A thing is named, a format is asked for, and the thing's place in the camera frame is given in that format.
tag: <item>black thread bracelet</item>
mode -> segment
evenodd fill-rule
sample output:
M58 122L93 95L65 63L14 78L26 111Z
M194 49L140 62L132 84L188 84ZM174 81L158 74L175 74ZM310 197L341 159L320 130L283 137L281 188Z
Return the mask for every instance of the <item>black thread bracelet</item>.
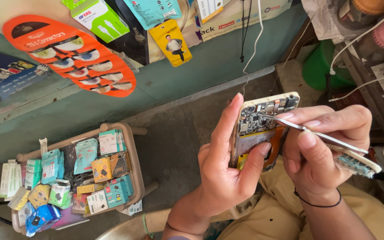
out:
M342 194L340 193L340 191L339 191L338 188L336 188L336 189L337 189L337 191L339 192L340 199L339 199L339 202L338 202L338 203L336 203L336 204L334 204L334 205L331 205L331 206L319 206L319 205L313 205L313 204L308 203L307 201L305 201L304 199L302 199L302 198L299 196L299 193L296 191L296 188L294 188L294 194L295 194L297 197L299 197L302 201L304 201L306 204L311 205L312 207L317 207L317 208L332 208L332 207L335 207L335 206L339 205L340 202L342 201Z

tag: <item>blue brush bristles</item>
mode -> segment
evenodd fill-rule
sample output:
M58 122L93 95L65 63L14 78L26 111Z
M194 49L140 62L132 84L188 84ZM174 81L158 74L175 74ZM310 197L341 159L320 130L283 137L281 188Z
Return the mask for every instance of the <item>blue brush bristles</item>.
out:
M369 166L361 163L360 161L356 160L355 158L345 153L342 156L339 156L337 158L337 163L344 166L347 169L354 171L355 175L361 175L364 177L373 178L373 175L376 173Z

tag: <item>smartphone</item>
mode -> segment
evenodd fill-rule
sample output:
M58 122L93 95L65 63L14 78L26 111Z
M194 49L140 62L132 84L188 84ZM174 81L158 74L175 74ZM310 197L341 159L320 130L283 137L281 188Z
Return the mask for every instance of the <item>smartphone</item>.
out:
M267 119L264 115L276 116L289 112L297 107L299 100L296 92L289 92L244 102L233 129L229 167L242 169L250 151L262 142L269 142L272 148L264 158L262 171L270 172L275 166L288 127L278 124L276 120Z

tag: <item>metal tweezers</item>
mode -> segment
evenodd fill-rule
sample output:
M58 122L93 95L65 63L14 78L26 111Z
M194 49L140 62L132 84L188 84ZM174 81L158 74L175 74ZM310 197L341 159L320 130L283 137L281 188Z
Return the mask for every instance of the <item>metal tweezers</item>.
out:
M262 115L262 116L265 117L265 118L271 119L271 120L277 120L278 122L284 123L285 125L287 125L289 127L292 127L292 128L295 128L295 129L300 130L300 131L305 131L305 130L308 129L308 128L304 127L304 126L299 126L299 125L296 125L294 123L290 123L290 122L288 122L288 121L286 121L286 120L284 120L282 118L279 118L279 117L274 117L274 116L270 116L270 115ZM351 151L354 151L354 152L368 154L368 151L366 151L366 150L354 147L354 146L349 145L347 143L344 143L344 142L342 142L340 140L332 138L332 137L330 137L328 135L322 134L320 132L315 132L315 131L312 131L312 130L311 130L311 132L314 133L315 135L317 135L318 137L320 137L322 139L322 141L324 143L326 143L326 144L332 144L332 145L343 147L344 149L351 150Z

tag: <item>green bucket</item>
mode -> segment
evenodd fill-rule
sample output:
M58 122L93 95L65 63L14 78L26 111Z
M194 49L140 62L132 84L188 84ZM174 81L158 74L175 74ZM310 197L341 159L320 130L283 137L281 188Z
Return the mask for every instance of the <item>green bucket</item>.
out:
M323 40L304 63L302 76L311 88L322 91L327 90L325 74L330 72L334 49L331 40ZM336 75L331 76L332 89L356 86L347 68L335 67L334 71L336 71Z

